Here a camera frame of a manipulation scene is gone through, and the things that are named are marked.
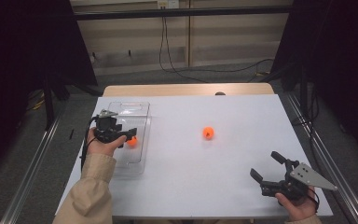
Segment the black mechanical device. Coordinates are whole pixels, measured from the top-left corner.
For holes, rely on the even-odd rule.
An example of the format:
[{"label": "black mechanical device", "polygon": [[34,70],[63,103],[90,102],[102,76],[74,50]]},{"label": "black mechanical device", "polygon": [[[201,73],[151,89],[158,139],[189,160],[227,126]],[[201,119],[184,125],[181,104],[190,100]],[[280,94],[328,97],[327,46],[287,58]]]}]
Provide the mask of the black mechanical device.
[{"label": "black mechanical device", "polygon": [[[136,135],[136,128],[129,129],[128,131],[122,131],[123,125],[117,124],[117,119],[115,118],[115,116],[117,115],[118,113],[116,112],[103,109],[101,110],[100,114],[91,118],[91,120],[89,121],[89,125],[86,129],[86,134],[84,136],[83,150],[81,155],[81,169],[83,168],[84,161],[86,160],[89,144],[95,139],[98,139],[98,141],[107,144],[115,141],[122,135],[127,136],[126,142],[131,140],[133,136]],[[95,138],[92,139],[89,143],[87,143],[90,125],[94,120],[96,123],[96,128],[94,129]]]},{"label": "black mechanical device", "polygon": [[[285,165],[286,174],[284,175],[284,180],[270,182],[263,180],[263,177],[252,168],[250,175],[260,184],[263,196],[275,197],[275,194],[279,192],[291,201],[298,201],[304,197],[310,197],[309,186],[337,190],[336,186],[316,173],[307,164],[286,159],[276,151],[272,151],[271,157],[278,163]],[[319,205],[319,200],[316,202],[313,198],[311,199],[317,206]]]}]

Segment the human hand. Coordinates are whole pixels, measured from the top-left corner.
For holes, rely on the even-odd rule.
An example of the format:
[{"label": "human hand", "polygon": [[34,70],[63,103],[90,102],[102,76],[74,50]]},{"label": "human hand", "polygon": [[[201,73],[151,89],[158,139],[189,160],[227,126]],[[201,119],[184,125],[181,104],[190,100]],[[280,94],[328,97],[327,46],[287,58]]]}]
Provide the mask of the human hand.
[{"label": "human hand", "polygon": [[[308,195],[315,198],[314,187],[310,187]],[[316,204],[310,198],[304,197],[302,200],[291,202],[283,194],[276,193],[278,202],[289,212],[290,221],[299,221],[311,217],[316,213]]]},{"label": "human hand", "polygon": [[122,135],[115,141],[105,144],[95,138],[94,130],[95,127],[89,129],[89,135],[87,138],[87,143],[89,144],[89,150],[87,152],[88,154],[104,154],[113,157],[113,153],[115,152],[116,148],[123,145],[127,139],[126,135]]}]

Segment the wall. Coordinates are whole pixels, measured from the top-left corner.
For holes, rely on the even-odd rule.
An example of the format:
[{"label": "wall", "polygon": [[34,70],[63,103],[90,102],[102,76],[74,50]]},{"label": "wall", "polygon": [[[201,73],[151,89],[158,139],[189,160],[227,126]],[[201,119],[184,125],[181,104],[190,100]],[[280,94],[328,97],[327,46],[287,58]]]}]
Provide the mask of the wall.
[{"label": "wall", "polygon": [[[287,6],[291,0],[181,0],[180,8]],[[150,0],[72,0],[75,12],[156,9]],[[274,58],[287,14],[167,18],[174,67],[254,63]],[[123,19],[78,22],[96,75],[160,69],[163,20]],[[169,68],[164,40],[161,62]]]}]

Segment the table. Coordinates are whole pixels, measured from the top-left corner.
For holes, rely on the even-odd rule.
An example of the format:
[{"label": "table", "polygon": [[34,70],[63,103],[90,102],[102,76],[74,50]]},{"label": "table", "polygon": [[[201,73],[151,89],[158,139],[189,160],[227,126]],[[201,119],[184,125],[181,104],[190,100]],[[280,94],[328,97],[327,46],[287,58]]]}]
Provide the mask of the table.
[{"label": "table", "polygon": [[[211,96],[217,91],[227,96]],[[114,216],[191,219],[285,217],[284,209],[275,199],[262,197],[260,187],[249,176],[250,168],[254,167],[268,180],[283,179],[285,169],[269,157],[272,150],[309,163],[278,96],[272,93],[269,84],[106,88],[94,113],[112,101],[148,101],[152,111],[145,172],[136,177],[114,178],[109,185],[113,192]],[[151,96],[154,94],[171,96]],[[217,136],[213,141],[204,141],[197,135],[205,122],[215,127]],[[268,141],[263,133],[269,135]],[[79,160],[64,196],[80,176],[78,163]],[[321,198],[319,215],[331,216],[324,194],[319,189],[317,193]]]}]

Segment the white table top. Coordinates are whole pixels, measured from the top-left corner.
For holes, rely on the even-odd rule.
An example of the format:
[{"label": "white table top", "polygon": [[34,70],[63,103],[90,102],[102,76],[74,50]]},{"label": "white table top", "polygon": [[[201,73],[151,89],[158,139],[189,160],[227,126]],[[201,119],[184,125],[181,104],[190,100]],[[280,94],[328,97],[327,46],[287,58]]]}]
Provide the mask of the white table top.
[{"label": "white table top", "polygon": [[[309,164],[278,95],[101,97],[92,115],[111,102],[149,102],[152,116],[144,173],[109,185],[115,217],[287,216],[249,175],[255,168],[265,180],[284,179],[273,150]],[[205,126],[214,128],[211,141],[202,138]],[[79,164],[62,200],[80,178]],[[323,192],[316,192],[318,215],[332,216]]]}]

